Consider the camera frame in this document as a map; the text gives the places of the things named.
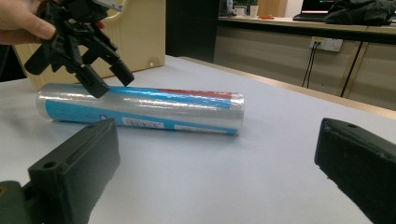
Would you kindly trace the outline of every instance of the wooden desk edge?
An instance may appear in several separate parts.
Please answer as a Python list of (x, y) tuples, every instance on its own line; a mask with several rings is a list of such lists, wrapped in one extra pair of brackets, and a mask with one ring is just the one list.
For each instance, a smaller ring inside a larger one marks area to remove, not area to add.
[(295, 85), (291, 85), (289, 83), (285, 83), (285, 82), (281, 82), (281, 81), (277, 81), (277, 80), (273, 80), (271, 78), (267, 78), (267, 77), (260, 77), (260, 76), (256, 76), (250, 73), (246, 73), (246, 72), (242, 72), (242, 71), (238, 71), (232, 68), (228, 68), (228, 67), (224, 67), (224, 66), (220, 66), (220, 65), (216, 65), (213, 63), (206, 63), (203, 61), (199, 61), (193, 58), (188, 58), (188, 57), (179, 57), (179, 59), (183, 59), (189, 62), (193, 62), (193, 63), (198, 63), (201, 65), (205, 65), (208, 67), (212, 67), (212, 68), (216, 68), (225, 72), (229, 72), (232, 74), (236, 74), (238, 76), (242, 76), (242, 77), (248, 77), (257, 81), (260, 81), (262, 83), (266, 83), (269, 85), (273, 85), (273, 86), (277, 86), (289, 91), (296, 91), (305, 95), (309, 95), (309, 96), (313, 96), (325, 101), (329, 101), (332, 103), (336, 103), (339, 105), (345, 105), (351, 108), (355, 108), (355, 109), (359, 109), (365, 112), (370, 112), (373, 114), (377, 114), (389, 119), (396, 119), (396, 111), (393, 110), (389, 110), (389, 109), (385, 109), (382, 107), (378, 107), (378, 106), (374, 106), (374, 105), (367, 105), (365, 103), (361, 103), (361, 102), (357, 102), (357, 101), (353, 101), (353, 100), (348, 100), (345, 98), (341, 98), (338, 96), (334, 96), (334, 95), (330, 95), (324, 92), (320, 92), (320, 91), (313, 91), (313, 90), (309, 90), (306, 88), (302, 88), (299, 86), (295, 86)]

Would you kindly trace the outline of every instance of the roll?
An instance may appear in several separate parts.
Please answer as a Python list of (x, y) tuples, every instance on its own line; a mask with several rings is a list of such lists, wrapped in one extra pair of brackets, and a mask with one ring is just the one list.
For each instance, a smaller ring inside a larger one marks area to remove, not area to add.
[(228, 134), (239, 133), (245, 109), (239, 92), (110, 87), (97, 99), (81, 85), (57, 83), (41, 88), (36, 106), (46, 119)]

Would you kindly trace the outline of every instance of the barcode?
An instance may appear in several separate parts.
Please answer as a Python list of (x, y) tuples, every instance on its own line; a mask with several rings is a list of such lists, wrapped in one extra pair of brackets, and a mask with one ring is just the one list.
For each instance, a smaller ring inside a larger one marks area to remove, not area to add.
[(142, 128), (155, 128), (155, 129), (164, 129), (162, 122), (155, 122), (151, 120), (145, 119), (129, 119), (122, 118), (124, 125), (142, 127)]

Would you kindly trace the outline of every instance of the laptop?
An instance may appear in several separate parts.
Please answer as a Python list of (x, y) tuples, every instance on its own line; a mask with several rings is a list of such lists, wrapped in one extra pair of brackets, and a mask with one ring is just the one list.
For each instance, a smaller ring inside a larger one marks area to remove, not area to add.
[(294, 16), (294, 21), (323, 21), (336, 0), (304, 0), (301, 13)]

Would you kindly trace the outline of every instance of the black bag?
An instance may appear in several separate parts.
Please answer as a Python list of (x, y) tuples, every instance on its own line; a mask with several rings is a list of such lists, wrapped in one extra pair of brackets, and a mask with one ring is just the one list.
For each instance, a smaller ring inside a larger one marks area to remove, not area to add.
[(390, 25), (396, 1), (339, 0), (332, 5), (324, 22), (344, 25)]

